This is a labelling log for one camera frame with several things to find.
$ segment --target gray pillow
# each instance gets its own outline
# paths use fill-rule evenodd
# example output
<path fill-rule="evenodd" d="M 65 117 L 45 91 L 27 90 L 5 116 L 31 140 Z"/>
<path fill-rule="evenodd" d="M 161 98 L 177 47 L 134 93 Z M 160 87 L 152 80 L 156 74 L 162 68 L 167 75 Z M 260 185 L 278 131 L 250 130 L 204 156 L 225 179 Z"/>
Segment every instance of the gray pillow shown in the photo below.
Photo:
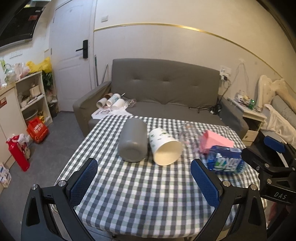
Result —
<path fill-rule="evenodd" d="M 272 107 L 280 113 L 290 124 L 296 129 L 296 114 L 291 108 L 282 100 L 279 95 L 276 95 L 271 101 Z"/>

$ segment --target screw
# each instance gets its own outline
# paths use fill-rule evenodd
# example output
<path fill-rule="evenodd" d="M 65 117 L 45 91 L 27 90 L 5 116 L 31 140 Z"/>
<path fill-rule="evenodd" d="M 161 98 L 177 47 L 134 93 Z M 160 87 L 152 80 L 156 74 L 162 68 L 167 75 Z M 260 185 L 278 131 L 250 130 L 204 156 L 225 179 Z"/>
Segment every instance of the screw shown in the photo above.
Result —
<path fill-rule="evenodd" d="M 229 187 L 231 185 L 229 181 L 223 181 L 222 184 L 226 187 Z"/>
<path fill-rule="evenodd" d="M 257 186 L 254 185 L 254 184 L 251 184 L 251 189 L 252 189 L 252 190 L 257 190 Z"/>
<path fill-rule="evenodd" d="M 65 184 L 66 184 L 66 181 L 65 181 L 65 180 L 59 181 L 59 183 L 58 183 L 58 185 L 59 185 L 60 187 L 65 186 Z"/>
<path fill-rule="evenodd" d="M 38 187 L 38 184 L 33 184 L 33 186 L 31 187 L 32 190 L 36 190 Z"/>

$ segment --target plastic bag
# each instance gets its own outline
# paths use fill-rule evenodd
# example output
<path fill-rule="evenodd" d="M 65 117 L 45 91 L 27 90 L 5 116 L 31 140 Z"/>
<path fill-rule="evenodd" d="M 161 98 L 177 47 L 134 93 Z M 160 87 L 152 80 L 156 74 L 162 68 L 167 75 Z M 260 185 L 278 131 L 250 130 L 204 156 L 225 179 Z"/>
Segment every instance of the plastic bag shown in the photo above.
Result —
<path fill-rule="evenodd" d="M 25 77 L 29 72 L 30 68 L 25 65 L 25 63 L 17 63 L 13 66 L 16 74 L 16 80 Z"/>
<path fill-rule="evenodd" d="M 27 132 L 36 143 L 40 143 L 48 134 L 48 128 L 42 123 L 39 117 L 28 121 Z"/>
<path fill-rule="evenodd" d="M 31 151 L 28 148 L 27 143 L 30 142 L 30 136 L 29 135 L 25 135 L 25 134 L 19 134 L 17 136 L 13 135 L 13 137 L 11 138 L 11 140 L 13 142 L 17 142 L 21 146 L 21 149 L 22 149 L 22 152 L 23 152 L 25 158 L 26 159 L 29 159 L 30 158 L 30 155 L 31 155 Z"/>
<path fill-rule="evenodd" d="M 27 76 L 28 73 L 30 73 L 30 68 L 25 63 L 22 63 L 22 74 L 20 77 L 23 78 Z"/>
<path fill-rule="evenodd" d="M 50 57 L 47 57 L 39 64 L 34 64 L 32 61 L 29 61 L 27 63 L 27 66 L 30 68 L 30 73 L 35 73 L 42 70 L 47 74 L 52 72 L 52 64 L 50 62 Z"/>
<path fill-rule="evenodd" d="M 6 77 L 4 81 L 9 85 L 16 81 L 17 76 L 15 74 L 15 70 L 11 67 L 10 64 L 6 64 L 5 67 L 6 67 L 6 71 L 5 71 Z"/>

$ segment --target blue gripper pad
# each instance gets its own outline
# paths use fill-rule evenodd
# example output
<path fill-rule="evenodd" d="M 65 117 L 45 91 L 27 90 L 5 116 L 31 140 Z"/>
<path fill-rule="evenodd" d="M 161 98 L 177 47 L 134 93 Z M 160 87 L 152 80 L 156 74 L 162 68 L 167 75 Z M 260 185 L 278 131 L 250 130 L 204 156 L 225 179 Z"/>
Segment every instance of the blue gripper pad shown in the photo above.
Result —
<path fill-rule="evenodd" d="M 79 205 L 98 171 L 98 163 L 93 159 L 70 190 L 69 204 L 73 208 Z"/>
<path fill-rule="evenodd" d="M 285 153 L 284 144 L 279 142 L 278 140 L 276 140 L 270 136 L 266 136 L 263 141 L 264 141 L 265 145 L 267 145 L 271 149 L 277 151 L 278 153 Z"/>
<path fill-rule="evenodd" d="M 206 175 L 206 173 L 202 170 L 200 165 L 193 160 L 191 162 L 191 174 L 196 181 L 198 187 L 202 191 L 202 194 L 205 197 L 205 200 L 207 203 L 217 209 L 220 200 L 219 200 L 219 192 L 215 185 L 211 182 L 209 177 Z"/>

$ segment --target yellow plastic bag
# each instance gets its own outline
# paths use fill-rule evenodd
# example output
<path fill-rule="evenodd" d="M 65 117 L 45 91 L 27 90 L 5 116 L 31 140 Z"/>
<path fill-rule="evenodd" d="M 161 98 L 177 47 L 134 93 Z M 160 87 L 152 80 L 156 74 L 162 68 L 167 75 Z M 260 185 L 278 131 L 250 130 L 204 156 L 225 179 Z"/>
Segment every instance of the yellow plastic bag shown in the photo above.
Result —
<path fill-rule="evenodd" d="M 42 70 L 47 74 L 52 72 L 52 64 L 50 62 L 50 57 L 47 57 L 40 64 L 34 64 L 32 61 L 29 61 L 27 63 L 27 66 L 30 68 L 30 73 L 35 73 Z"/>

